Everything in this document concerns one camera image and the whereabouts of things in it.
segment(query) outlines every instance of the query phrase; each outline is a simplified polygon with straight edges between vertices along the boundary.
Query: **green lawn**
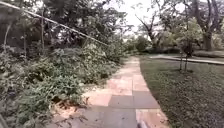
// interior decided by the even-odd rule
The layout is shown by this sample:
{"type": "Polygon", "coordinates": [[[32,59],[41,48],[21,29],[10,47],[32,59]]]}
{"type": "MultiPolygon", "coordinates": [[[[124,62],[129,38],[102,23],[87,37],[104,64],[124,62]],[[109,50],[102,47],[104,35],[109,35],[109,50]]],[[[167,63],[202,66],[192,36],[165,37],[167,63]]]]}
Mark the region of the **green lawn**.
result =
{"type": "Polygon", "coordinates": [[[171,127],[224,127],[224,66],[141,58],[141,71],[171,127]]]}

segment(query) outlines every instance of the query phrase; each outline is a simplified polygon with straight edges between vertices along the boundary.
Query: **white sky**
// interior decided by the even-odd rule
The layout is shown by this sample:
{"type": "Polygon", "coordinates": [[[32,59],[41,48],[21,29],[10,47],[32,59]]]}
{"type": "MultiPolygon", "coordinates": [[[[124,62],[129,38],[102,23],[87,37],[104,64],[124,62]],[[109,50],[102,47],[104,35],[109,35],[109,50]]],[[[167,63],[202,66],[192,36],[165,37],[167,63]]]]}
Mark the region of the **white sky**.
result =
{"type": "MultiPolygon", "coordinates": [[[[154,13],[154,10],[151,9],[151,11],[147,11],[147,9],[151,7],[152,0],[123,0],[123,1],[124,4],[120,5],[120,7],[116,3],[116,0],[112,0],[109,6],[115,7],[117,10],[127,13],[126,17],[127,24],[135,26],[132,29],[133,31],[137,31],[138,29],[137,26],[141,25],[141,22],[136,18],[135,15],[145,20],[146,23],[150,23],[149,19],[154,13]],[[136,6],[139,3],[141,3],[139,7],[136,7],[135,9],[132,8],[132,6],[136,6]]],[[[179,5],[176,7],[176,9],[180,11],[183,11],[184,8],[185,8],[184,5],[179,5]]]]}

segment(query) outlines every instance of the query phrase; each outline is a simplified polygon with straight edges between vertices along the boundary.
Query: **paved walkway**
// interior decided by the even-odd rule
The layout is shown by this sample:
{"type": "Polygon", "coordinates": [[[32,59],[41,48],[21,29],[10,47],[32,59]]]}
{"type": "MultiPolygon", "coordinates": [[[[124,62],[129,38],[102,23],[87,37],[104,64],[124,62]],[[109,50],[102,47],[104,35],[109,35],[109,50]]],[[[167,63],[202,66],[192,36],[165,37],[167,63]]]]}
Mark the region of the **paved walkway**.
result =
{"type": "Polygon", "coordinates": [[[147,88],[138,58],[132,57],[107,81],[105,89],[84,94],[87,109],[64,110],[47,128],[168,128],[167,118],[147,88]]]}
{"type": "MultiPolygon", "coordinates": [[[[180,61],[180,58],[176,58],[173,56],[167,56],[167,55],[156,55],[149,57],[151,59],[165,59],[165,60],[174,60],[174,61],[180,61]]],[[[215,61],[215,60],[199,60],[199,59],[188,59],[188,62],[192,63],[205,63],[205,64],[214,64],[214,65],[224,65],[223,61],[215,61]]]]}

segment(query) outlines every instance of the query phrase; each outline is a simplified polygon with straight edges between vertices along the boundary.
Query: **rope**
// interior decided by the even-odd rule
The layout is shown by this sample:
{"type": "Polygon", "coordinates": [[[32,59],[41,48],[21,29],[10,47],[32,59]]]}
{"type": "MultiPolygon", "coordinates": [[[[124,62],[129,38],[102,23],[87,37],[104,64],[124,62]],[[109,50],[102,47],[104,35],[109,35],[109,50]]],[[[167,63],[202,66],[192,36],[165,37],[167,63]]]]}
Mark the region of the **rope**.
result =
{"type": "Polygon", "coordinates": [[[99,40],[97,40],[97,39],[95,39],[95,38],[93,38],[93,37],[91,37],[91,36],[88,36],[88,35],[86,35],[86,34],[84,34],[84,33],[82,33],[82,32],[79,32],[79,31],[77,31],[77,30],[75,30],[75,29],[73,29],[73,28],[70,28],[70,27],[68,27],[68,26],[66,26],[66,25],[60,24],[60,23],[58,23],[58,22],[56,22],[56,21],[54,21],[54,20],[48,19],[48,18],[46,18],[46,17],[42,17],[42,16],[40,16],[40,15],[38,15],[38,14],[36,14],[36,13],[33,13],[33,12],[30,12],[30,11],[21,9],[21,8],[15,6],[15,5],[12,5],[12,4],[3,2],[3,1],[0,1],[0,4],[1,4],[1,5],[4,5],[4,6],[7,6],[7,7],[10,7],[10,8],[14,8],[14,9],[16,9],[16,10],[19,10],[19,11],[22,11],[22,12],[25,12],[25,13],[28,13],[28,14],[33,15],[33,16],[36,16],[36,17],[38,17],[38,18],[43,18],[43,19],[46,20],[46,21],[49,21],[49,22],[54,23],[54,24],[57,24],[58,26],[64,27],[64,28],[66,28],[66,29],[69,29],[69,30],[71,30],[71,31],[73,31],[73,32],[75,32],[75,33],[78,33],[78,34],[80,34],[80,35],[82,35],[82,36],[85,36],[85,37],[91,39],[91,40],[94,40],[94,41],[96,41],[96,42],[98,42],[98,43],[100,43],[100,44],[102,44],[102,45],[108,46],[107,44],[105,44],[105,43],[103,43],[103,42],[101,42],[101,41],[99,41],[99,40]]]}

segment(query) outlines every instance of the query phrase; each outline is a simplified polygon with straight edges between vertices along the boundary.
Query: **undergrowth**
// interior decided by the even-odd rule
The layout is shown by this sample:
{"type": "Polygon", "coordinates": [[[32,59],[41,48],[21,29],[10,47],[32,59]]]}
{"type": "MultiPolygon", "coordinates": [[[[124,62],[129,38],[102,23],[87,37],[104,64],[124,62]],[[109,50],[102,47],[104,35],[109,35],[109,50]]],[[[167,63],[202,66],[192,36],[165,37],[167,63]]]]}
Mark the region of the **undergrowth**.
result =
{"type": "Polygon", "coordinates": [[[1,54],[0,113],[12,128],[33,128],[45,123],[59,100],[82,104],[88,84],[99,84],[116,71],[120,56],[110,55],[93,46],[58,49],[26,63],[1,54]]]}

